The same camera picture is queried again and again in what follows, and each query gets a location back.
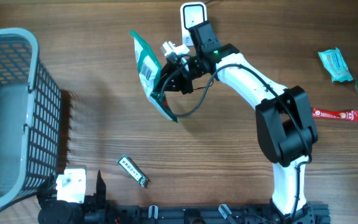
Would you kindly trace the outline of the green 3M gloves package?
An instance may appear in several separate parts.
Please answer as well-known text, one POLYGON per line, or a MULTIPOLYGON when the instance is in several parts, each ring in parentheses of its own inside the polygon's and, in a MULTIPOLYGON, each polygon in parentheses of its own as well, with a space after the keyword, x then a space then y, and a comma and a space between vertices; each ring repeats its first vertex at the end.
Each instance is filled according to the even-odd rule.
POLYGON ((166 97, 156 90, 160 80, 162 66, 156 58, 150 45, 134 30, 130 31, 134 39, 135 60, 139 74, 140 84, 148 101, 170 121, 178 122, 177 117, 170 115, 170 108, 164 104, 166 97))

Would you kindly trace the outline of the red snack stick pack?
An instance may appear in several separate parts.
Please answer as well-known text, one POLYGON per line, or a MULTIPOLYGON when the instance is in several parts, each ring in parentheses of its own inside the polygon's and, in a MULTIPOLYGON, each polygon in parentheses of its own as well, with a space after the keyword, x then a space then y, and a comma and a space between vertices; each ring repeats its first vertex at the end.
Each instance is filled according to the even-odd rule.
POLYGON ((313 108, 312 114, 313 114, 313 118, 358 121, 357 110, 330 111, 330 110, 323 110, 320 108, 313 108))

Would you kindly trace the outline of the teal wet wipes pack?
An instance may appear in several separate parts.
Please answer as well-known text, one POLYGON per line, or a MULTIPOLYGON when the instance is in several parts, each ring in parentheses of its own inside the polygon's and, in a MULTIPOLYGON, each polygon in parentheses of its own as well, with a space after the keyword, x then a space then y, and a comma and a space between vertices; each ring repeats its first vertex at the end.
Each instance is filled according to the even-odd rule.
POLYGON ((323 63, 323 67, 331 75, 332 82, 351 82, 354 80, 341 51, 337 47, 318 52, 318 56, 323 63))

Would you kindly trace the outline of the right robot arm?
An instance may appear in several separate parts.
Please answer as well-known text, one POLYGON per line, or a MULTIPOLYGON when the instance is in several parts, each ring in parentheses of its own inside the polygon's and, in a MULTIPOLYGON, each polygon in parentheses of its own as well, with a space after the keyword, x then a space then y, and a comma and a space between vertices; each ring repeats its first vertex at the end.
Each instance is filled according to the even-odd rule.
POLYGON ((255 111, 257 140, 264 156, 273 165, 272 205, 282 223, 296 223, 306 215, 304 194, 305 168, 312 161, 312 145, 318 132, 308 95, 300 86, 287 88, 275 83, 254 68, 232 44, 221 45, 209 21, 189 29, 196 50, 163 43, 167 59, 156 90, 162 109, 173 119, 189 112, 174 113, 168 106, 168 91, 191 93, 193 80, 210 74, 209 82, 222 82, 235 90, 255 111))

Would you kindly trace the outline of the green white candy bar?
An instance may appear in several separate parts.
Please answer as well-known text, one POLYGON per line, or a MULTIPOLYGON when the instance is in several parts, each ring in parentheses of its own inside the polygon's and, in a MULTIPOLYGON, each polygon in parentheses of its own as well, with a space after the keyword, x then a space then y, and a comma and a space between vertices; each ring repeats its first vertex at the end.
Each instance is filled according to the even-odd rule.
POLYGON ((121 166, 141 187, 146 187, 148 178, 147 176, 136 166, 130 157, 125 154, 117 161, 117 164, 121 166))

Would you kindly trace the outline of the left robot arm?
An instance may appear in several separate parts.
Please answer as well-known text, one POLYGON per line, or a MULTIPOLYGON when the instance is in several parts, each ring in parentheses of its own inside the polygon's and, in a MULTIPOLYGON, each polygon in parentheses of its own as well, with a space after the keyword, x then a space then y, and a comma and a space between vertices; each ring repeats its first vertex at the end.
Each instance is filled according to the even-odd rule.
POLYGON ((69 167, 57 175, 49 189, 37 194, 40 224, 77 224, 108 222, 109 202, 106 184, 98 172, 96 192, 86 195, 86 168, 69 167))

